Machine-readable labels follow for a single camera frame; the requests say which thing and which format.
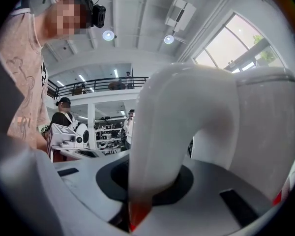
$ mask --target balcony railing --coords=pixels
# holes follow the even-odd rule
[[[53,99],[57,99],[58,97],[68,97],[101,91],[138,89],[144,85],[147,79],[148,77],[106,78],[85,82],[77,82],[65,85],[64,87],[58,87],[55,83],[48,80],[47,94]]]

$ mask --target air conditioner unit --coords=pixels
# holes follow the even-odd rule
[[[175,32],[185,30],[196,8],[183,0],[174,0],[166,16],[165,24],[174,27]]]

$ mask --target window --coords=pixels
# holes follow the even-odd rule
[[[236,14],[208,43],[195,61],[233,73],[260,66],[283,66],[261,33]]]

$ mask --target pink t-shirt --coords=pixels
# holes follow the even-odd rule
[[[8,135],[25,140],[36,148],[37,126],[49,123],[44,103],[46,83],[42,83],[43,58],[36,32],[34,15],[24,13],[10,17],[0,32],[0,61],[24,95]]]

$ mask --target tree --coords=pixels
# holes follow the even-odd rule
[[[263,39],[263,37],[260,35],[254,35],[253,38],[254,38],[254,44],[259,43]],[[268,63],[271,63],[272,61],[275,61],[276,59],[275,54],[271,50],[262,51],[260,56]]]

